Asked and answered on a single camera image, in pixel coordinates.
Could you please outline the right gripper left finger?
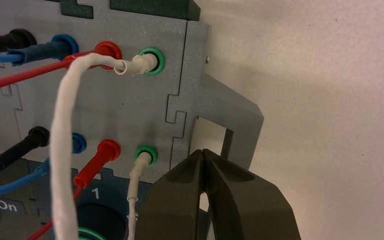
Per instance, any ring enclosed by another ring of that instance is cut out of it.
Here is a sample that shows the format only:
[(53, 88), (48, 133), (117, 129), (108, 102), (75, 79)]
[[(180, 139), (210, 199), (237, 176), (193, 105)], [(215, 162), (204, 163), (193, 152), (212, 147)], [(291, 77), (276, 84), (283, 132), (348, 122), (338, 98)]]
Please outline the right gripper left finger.
[(204, 156), (196, 150), (158, 179), (139, 208), (137, 240), (198, 239)]

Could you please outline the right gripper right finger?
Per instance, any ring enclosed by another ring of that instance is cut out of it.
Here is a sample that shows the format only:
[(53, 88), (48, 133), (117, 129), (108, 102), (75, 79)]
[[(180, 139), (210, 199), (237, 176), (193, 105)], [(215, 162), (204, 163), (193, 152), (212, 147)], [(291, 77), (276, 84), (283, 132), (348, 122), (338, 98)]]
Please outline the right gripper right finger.
[(204, 149), (204, 191), (217, 240), (299, 240), (293, 209), (273, 183)]

